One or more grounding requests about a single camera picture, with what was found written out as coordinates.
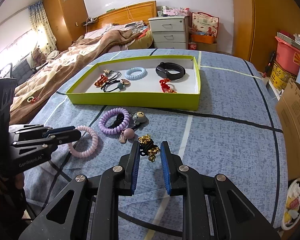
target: purple coil hair tie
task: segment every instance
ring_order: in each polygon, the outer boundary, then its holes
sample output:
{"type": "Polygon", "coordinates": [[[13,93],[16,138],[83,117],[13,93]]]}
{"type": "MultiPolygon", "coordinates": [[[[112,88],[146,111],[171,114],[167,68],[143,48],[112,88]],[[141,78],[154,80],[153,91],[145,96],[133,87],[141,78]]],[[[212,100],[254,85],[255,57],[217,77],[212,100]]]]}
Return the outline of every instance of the purple coil hair tie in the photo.
{"type": "Polygon", "coordinates": [[[122,107],[119,107],[119,108],[114,108],[114,109],[111,109],[109,110],[108,112],[106,112],[102,117],[101,119],[99,120],[99,128],[100,130],[104,133],[104,134],[117,134],[117,133],[120,133],[121,131],[123,131],[126,127],[128,127],[129,125],[129,121],[130,121],[130,114],[129,112],[122,108],[122,107]],[[119,114],[119,113],[122,113],[124,115],[124,119],[123,119],[123,122],[118,125],[116,128],[106,128],[105,127],[105,123],[113,116],[119,114]]]}

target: metal screw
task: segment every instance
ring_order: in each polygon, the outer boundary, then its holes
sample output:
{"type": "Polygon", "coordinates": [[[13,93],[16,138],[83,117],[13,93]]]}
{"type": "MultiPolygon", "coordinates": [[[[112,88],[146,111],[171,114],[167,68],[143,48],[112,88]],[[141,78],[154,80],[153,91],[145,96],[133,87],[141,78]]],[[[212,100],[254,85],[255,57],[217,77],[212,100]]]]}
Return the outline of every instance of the metal screw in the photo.
{"type": "Polygon", "coordinates": [[[121,166],[114,166],[112,170],[114,172],[120,172],[120,171],[122,171],[122,167],[121,166]]]}
{"type": "Polygon", "coordinates": [[[189,167],[186,166],[186,165],[181,165],[181,166],[179,167],[179,170],[180,170],[180,171],[189,171],[189,167]]]}
{"type": "Polygon", "coordinates": [[[86,178],[83,175],[78,175],[75,177],[76,182],[82,182],[84,181],[86,178]]]}
{"type": "Polygon", "coordinates": [[[219,180],[219,181],[225,181],[226,180],[226,176],[223,175],[223,174],[218,174],[217,175],[217,180],[219,180]]]}

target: pink coil hair tie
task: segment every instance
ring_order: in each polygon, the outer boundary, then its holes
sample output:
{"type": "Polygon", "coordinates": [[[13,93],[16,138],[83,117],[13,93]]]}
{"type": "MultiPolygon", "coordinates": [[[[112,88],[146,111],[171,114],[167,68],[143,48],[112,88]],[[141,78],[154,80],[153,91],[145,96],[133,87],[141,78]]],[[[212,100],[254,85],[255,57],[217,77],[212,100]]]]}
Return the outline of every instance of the pink coil hair tie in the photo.
{"type": "Polygon", "coordinates": [[[104,134],[117,134],[123,131],[126,127],[128,127],[130,121],[130,114],[129,112],[122,108],[114,108],[106,112],[101,119],[99,120],[99,128],[104,134]],[[105,123],[112,117],[119,113],[122,113],[124,115],[124,119],[120,125],[118,125],[116,128],[106,128],[105,123]]]}
{"type": "Polygon", "coordinates": [[[79,131],[86,131],[88,134],[91,135],[92,137],[92,145],[90,146],[90,148],[84,152],[78,152],[73,148],[72,142],[68,143],[69,146],[69,151],[71,152],[71,154],[75,157],[78,158],[85,158],[85,157],[89,157],[91,154],[94,153],[94,151],[96,150],[97,146],[98,146],[98,135],[96,134],[96,132],[88,126],[85,125],[80,125],[77,127],[77,130],[79,131]]]}

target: human hand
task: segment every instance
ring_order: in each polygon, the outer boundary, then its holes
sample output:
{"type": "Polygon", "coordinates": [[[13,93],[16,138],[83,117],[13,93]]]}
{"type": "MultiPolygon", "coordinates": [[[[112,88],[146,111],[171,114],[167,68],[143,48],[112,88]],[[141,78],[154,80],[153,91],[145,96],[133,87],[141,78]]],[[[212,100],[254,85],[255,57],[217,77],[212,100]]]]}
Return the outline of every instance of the human hand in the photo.
{"type": "MultiPolygon", "coordinates": [[[[15,181],[15,186],[17,189],[23,189],[25,185],[25,175],[24,173],[19,173],[17,174],[14,178],[15,181]]],[[[1,182],[0,180],[0,194],[2,195],[4,191],[6,191],[7,188],[6,186],[1,182]]]]}

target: polka dot curtain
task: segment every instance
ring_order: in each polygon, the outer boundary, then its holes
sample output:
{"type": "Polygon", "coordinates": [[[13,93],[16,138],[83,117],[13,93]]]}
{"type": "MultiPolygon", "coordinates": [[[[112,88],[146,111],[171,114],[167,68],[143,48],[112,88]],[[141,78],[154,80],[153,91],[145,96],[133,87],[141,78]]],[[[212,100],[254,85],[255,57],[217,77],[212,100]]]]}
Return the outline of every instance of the polka dot curtain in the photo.
{"type": "Polygon", "coordinates": [[[44,10],[42,1],[36,2],[29,6],[29,16],[32,29],[38,36],[37,47],[48,55],[50,52],[57,50],[56,41],[57,39],[52,33],[49,25],[49,21],[44,10]]]}

